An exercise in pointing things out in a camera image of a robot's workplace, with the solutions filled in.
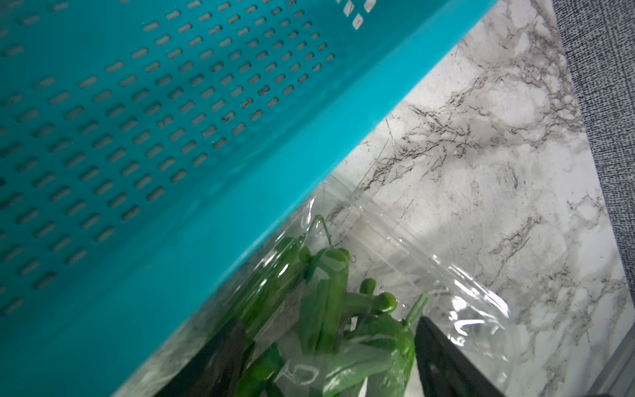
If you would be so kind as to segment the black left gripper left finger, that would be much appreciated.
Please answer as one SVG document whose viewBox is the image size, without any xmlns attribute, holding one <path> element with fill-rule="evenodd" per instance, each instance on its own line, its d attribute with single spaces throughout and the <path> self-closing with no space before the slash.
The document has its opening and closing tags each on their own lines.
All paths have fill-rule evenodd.
<svg viewBox="0 0 635 397">
<path fill-rule="evenodd" d="M 155 396 L 233 396 L 245 342 L 244 324 L 230 320 Z"/>
</svg>

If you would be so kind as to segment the bunch of green peppers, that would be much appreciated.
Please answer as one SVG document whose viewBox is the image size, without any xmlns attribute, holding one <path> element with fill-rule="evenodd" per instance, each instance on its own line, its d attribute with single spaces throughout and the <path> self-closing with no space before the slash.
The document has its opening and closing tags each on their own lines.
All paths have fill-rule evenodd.
<svg viewBox="0 0 635 397">
<path fill-rule="evenodd" d="M 402 396 L 415 362 L 420 295 L 403 319 L 375 280 L 348 288 L 352 255 L 328 243 L 311 251 L 285 236 L 238 286 L 223 323 L 245 339 L 231 396 Z"/>
</svg>

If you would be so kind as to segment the clear plastic pepper container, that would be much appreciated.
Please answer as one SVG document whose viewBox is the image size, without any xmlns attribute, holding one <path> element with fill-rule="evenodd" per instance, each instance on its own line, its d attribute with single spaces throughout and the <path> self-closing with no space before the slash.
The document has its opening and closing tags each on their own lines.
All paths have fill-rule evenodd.
<svg viewBox="0 0 635 397">
<path fill-rule="evenodd" d="M 504 393 L 513 369 L 514 334 L 509 309 L 466 272 L 418 246 L 388 213 L 363 194 L 330 178 L 323 182 L 194 315 L 117 390 L 120 396 L 155 396 L 212 339 L 231 297 L 247 274 L 285 236 L 305 236 L 311 251 L 332 243 L 352 255 L 348 288 L 375 280 L 376 292 L 398 299 L 403 319 L 420 295 L 427 317 Z M 414 335 L 419 319 L 413 327 Z M 402 396 L 424 396 L 415 362 Z"/>
</svg>

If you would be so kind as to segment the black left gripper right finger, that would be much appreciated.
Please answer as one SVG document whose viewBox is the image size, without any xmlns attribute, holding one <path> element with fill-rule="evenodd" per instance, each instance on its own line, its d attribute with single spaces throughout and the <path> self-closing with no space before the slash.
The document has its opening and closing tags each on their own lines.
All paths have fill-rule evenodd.
<svg viewBox="0 0 635 397">
<path fill-rule="evenodd" d="M 503 397 L 429 318 L 418 321 L 414 343 L 425 397 Z"/>
</svg>

